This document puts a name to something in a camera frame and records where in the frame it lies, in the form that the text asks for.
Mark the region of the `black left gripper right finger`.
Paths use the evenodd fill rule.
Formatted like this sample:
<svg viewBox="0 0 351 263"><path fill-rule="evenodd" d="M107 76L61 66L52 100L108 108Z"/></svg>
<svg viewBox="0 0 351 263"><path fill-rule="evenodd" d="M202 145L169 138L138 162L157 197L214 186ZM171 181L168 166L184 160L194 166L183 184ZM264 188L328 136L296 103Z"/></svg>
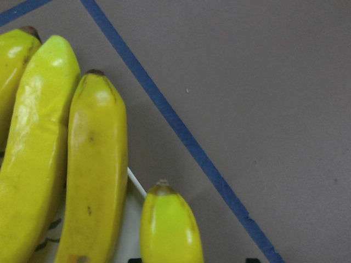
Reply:
<svg viewBox="0 0 351 263"><path fill-rule="evenodd" d="M258 258L246 258L245 263L259 263Z"/></svg>

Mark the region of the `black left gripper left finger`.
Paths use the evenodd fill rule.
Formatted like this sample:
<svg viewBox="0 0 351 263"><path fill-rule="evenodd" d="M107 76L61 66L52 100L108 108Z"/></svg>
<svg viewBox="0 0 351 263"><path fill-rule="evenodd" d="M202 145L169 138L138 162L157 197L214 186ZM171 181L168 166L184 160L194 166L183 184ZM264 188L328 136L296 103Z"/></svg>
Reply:
<svg viewBox="0 0 351 263"><path fill-rule="evenodd" d="M141 258L131 258L128 263L141 263Z"/></svg>

